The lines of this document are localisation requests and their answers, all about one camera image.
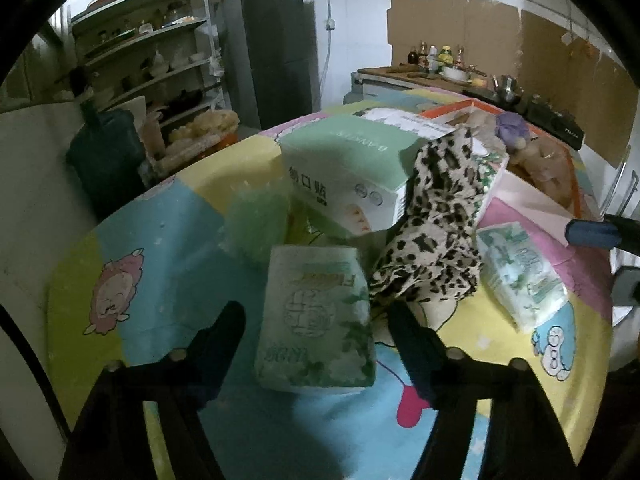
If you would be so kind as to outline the beige teddy bear pink dress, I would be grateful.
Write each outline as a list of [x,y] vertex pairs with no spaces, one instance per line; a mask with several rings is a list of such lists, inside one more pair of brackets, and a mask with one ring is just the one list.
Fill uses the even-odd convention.
[[510,156],[510,168],[560,206],[572,204],[573,173],[559,143],[544,136],[530,140],[524,150]]

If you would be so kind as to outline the green white tissue packet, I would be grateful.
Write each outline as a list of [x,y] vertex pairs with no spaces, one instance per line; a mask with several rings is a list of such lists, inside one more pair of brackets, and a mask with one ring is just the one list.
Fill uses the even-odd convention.
[[567,289],[550,261],[518,222],[479,229],[480,276],[520,332],[549,321],[567,302]]

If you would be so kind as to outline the leopard print cloth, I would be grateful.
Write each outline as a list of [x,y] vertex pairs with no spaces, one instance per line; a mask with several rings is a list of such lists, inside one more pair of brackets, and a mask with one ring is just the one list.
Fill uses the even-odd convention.
[[427,141],[416,155],[412,183],[405,217],[371,275],[370,297],[418,306],[459,301],[480,279],[474,232],[485,191],[471,131],[459,128]]

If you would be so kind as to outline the green sponge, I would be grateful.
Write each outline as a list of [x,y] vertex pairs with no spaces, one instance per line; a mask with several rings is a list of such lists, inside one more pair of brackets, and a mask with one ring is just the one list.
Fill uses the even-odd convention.
[[252,266],[268,266],[271,249],[286,240],[290,210],[290,194],[282,182],[262,186],[244,182],[224,216],[221,248]]

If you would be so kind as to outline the beige teddy bear purple dress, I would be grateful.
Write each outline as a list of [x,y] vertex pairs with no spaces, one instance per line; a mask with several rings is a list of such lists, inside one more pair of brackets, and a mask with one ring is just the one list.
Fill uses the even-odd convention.
[[512,112],[503,112],[496,117],[495,134],[509,154],[524,150],[530,141],[527,122],[521,115]]

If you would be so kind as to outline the orange rimmed cardboard box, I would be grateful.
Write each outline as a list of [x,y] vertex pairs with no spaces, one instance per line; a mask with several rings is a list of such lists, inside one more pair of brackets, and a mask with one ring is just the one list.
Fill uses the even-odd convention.
[[476,99],[442,104],[421,115],[443,125],[467,125],[501,165],[577,219],[588,216],[574,152],[522,116]]

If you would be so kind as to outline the black gas stove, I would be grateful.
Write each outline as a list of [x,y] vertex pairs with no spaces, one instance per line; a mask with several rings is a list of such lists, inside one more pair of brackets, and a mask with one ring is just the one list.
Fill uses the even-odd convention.
[[577,125],[574,116],[566,110],[554,110],[539,94],[528,97],[524,107],[524,118],[573,150],[578,151],[582,148],[585,133]]

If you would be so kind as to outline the floral tissue pack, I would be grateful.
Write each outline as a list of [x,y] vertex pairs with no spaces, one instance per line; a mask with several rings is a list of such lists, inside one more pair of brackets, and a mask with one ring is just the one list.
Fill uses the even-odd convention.
[[358,115],[372,122],[382,122],[413,132],[428,140],[438,139],[459,127],[468,128],[473,138],[473,158],[477,162],[480,182],[485,192],[485,196],[475,202],[475,223],[478,223],[495,194],[494,187],[506,170],[509,154],[506,144],[496,135],[497,115],[483,110],[472,101],[463,101],[461,105],[460,110],[448,110],[446,106],[433,108],[433,118],[399,108],[379,106],[366,108]]

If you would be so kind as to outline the steel kettle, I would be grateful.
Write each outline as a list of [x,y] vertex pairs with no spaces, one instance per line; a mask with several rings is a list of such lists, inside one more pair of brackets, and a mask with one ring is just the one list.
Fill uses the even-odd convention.
[[514,77],[510,75],[492,76],[492,83],[500,103],[515,106],[521,102],[522,89]]

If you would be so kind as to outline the wooden kitchen counter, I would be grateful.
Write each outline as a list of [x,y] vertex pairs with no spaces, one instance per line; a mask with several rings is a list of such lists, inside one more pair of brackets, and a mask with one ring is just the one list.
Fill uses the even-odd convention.
[[461,93],[471,85],[469,81],[449,81],[439,74],[422,73],[413,65],[358,68],[356,75],[362,81],[377,81],[408,89],[435,87]]

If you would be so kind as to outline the mint green tissue box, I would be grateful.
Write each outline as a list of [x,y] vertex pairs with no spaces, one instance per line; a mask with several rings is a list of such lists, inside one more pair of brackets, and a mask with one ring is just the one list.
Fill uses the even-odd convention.
[[281,136],[296,196],[352,235],[386,231],[404,215],[425,140],[356,115],[322,118]]

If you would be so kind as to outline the white bowl on counter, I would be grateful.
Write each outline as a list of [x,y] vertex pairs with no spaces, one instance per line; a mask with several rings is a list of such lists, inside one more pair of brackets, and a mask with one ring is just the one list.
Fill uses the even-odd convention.
[[468,72],[456,66],[442,66],[440,76],[446,79],[446,81],[455,82],[456,84],[470,83]]

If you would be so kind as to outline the blue water jug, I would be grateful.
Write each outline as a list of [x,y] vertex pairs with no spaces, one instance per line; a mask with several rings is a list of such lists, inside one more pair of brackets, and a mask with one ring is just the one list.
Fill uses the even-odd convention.
[[70,141],[65,159],[73,167],[99,222],[145,191],[139,168],[145,150],[129,110],[99,112],[91,76],[79,65],[68,73],[84,125]]

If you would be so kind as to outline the metal kitchen shelf rack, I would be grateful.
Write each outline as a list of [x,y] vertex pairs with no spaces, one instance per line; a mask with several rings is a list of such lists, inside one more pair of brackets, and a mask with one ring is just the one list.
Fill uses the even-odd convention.
[[70,19],[70,33],[100,112],[142,96],[170,130],[229,106],[208,0],[96,2]]

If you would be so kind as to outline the cardboard wall panel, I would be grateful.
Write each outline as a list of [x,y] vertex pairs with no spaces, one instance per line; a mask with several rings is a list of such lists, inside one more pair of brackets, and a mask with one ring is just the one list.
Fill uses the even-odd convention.
[[566,110],[587,145],[611,165],[626,152],[639,90],[628,72],[569,29],[494,0],[390,0],[387,41],[395,64],[420,44],[448,46],[488,75],[509,75],[526,94]]

